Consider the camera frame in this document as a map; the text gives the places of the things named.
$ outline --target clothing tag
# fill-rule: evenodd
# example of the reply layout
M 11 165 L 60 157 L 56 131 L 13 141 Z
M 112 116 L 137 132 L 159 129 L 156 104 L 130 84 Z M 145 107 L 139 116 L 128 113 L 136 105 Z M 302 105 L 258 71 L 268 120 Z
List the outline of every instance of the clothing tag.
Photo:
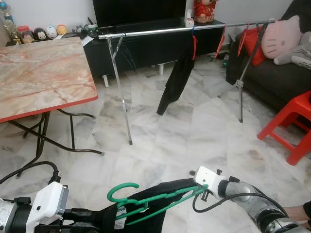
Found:
M 126 208 L 124 206 L 121 206 L 118 210 L 117 210 L 117 215 L 116 217 L 120 216 L 120 215 L 124 215 L 126 214 Z M 119 220 L 115 221 L 115 230 L 120 230 L 123 229 L 125 226 L 125 221 L 126 221 L 126 217 L 121 218 Z

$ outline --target television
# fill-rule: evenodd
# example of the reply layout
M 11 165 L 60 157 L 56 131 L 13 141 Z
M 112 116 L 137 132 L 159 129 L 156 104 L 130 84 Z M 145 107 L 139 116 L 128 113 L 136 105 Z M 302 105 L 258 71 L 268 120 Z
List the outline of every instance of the television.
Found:
M 185 16 L 186 0 L 93 0 L 100 28 L 176 19 Z

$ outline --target red hanger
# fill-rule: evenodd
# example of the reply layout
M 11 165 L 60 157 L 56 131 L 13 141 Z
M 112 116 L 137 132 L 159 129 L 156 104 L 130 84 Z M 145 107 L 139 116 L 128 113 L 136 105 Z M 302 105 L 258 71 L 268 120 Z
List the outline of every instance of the red hanger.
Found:
M 223 43 L 224 43 L 224 40 L 225 40 L 225 28 L 226 28 L 226 24 L 225 24 L 225 27 L 224 27 L 224 31 L 223 31 L 223 35 L 222 35 L 222 38 L 221 38 L 221 40 L 220 40 L 220 42 L 219 42 L 219 45 L 218 45 L 218 48 L 217 48 L 217 51 L 216 51 L 216 54 L 215 54 L 215 60 L 216 60 L 216 58 L 217 58 L 217 56 L 218 56 L 218 54 L 219 54 L 219 51 L 220 51 L 220 49 L 222 48 L 222 46 L 223 46 Z
M 242 47 L 243 47 L 244 40 L 245 40 L 245 37 L 246 37 L 246 34 L 247 34 L 248 26 L 249 26 L 249 23 L 247 23 L 247 27 L 246 27 L 246 29 L 244 30 L 243 35 L 242 35 L 242 38 L 241 38 L 241 40 L 240 40 L 239 50 L 238 50 L 238 56 L 239 56 L 240 53 L 241 53 L 241 49 L 242 49 Z

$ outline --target red plastic stool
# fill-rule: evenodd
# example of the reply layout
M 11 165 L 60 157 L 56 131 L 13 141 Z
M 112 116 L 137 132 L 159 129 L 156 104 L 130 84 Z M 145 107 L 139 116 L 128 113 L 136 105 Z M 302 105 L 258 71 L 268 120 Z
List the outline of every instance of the red plastic stool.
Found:
M 293 98 L 274 118 L 273 120 L 257 135 L 259 140 L 264 139 L 267 135 L 270 135 L 279 143 L 283 144 L 289 149 L 292 154 L 287 158 L 287 162 L 290 165 L 296 165 L 305 154 L 311 150 L 311 129 L 306 127 L 297 121 L 299 115 L 311 120 L 311 103 L 310 103 L 311 91 L 308 91 L 300 96 Z M 293 147 L 290 143 L 284 140 L 284 138 L 277 135 L 273 130 L 282 125 L 288 127 L 290 124 L 296 124 L 299 127 L 306 130 L 307 135 L 301 140 L 297 147 Z

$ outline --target green hanger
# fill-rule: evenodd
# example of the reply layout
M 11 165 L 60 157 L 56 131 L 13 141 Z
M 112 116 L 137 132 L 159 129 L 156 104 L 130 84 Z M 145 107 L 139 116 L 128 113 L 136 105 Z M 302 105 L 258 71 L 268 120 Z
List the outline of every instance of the green hanger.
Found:
M 161 212 L 166 211 L 167 209 L 172 208 L 173 206 L 176 206 L 179 203 L 181 203 L 181 202 L 183 202 L 183 201 L 185 201 L 185 200 L 187 200 L 189 198 L 192 198 L 192 197 L 194 197 L 196 195 L 199 195 L 199 194 L 203 193 L 205 190 L 207 190 L 208 185 L 207 184 L 203 185 L 201 189 L 199 189 L 198 186 L 189 187 L 189 188 L 182 188 L 182 189 L 176 190 L 173 193 L 169 193 L 169 194 L 164 193 L 164 194 L 160 194 L 160 195 L 157 195 L 157 196 L 154 196 L 154 197 L 150 197 L 150 198 L 146 198 L 146 199 L 142 199 L 142 200 L 135 200 L 135 199 L 128 199 L 128 198 L 116 199 L 116 198 L 112 197 L 112 195 L 115 192 L 117 192 L 118 190 L 120 190 L 122 188 L 126 188 L 126 187 L 138 188 L 139 185 L 136 184 L 136 183 L 122 183 L 122 184 L 119 184 L 116 187 L 112 188 L 108 192 L 108 194 L 107 194 L 108 200 L 111 201 L 111 202 L 118 203 L 117 204 L 117 208 L 120 208 L 121 206 L 124 206 L 126 204 L 130 204 L 130 203 L 131 204 L 135 204 L 135 205 L 143 205 L 143 207 L 140 207 L 140 208 L 138 208 L 136 210 L 133 210 L 133 211 L 131 211 L 129 213 L 126 213 L 124 215 L 117 216 L 116 220 L 124 218 L 124 217 L 127 217 L 127 216 L 131 216 L 131 215 L 134 215 L 134 214 L 137 214 L 137 213 L 139 213 L 141 211 L 146 210 L 148 208 L 148 202 L 150 202 L 150 201 L 154 201 L 154 200 L 158 200 L 158 199 L 162 199 L 162 198 L 172 198 L 172 197 L 177 196 L 178 194 L 188 193 L 189 191 L 193 191 L 192 194 L 190 194 L 190 195 L 188 195 L 188 196 L 186 196 L 186 197 L 184 197 L 184 198 L 182 198 L 182 199 L 180 199 L 178 201 L 175 201 L 174 203 L 172 203 L 172 204 L 170 204 L 170 205 L 168 205 L 168 206 L 166 206 L 166 207 L 164 207 L 164 208 L 162 208 L 162 209 L 160 209 L 158 211 L 155 211 L 152 214 L 149 214 L 149 215 L 147 215 L 145 217 L 137 219 L 137 220 L 135 220 L 133 222 L 127 223 L 127 225 L 133 225 L 135 223 L 144 221 L 144 220 L 146 220 L 148 218 L 151 218 L 151 217 L 153 217 L 155 215 L 158 215 Z

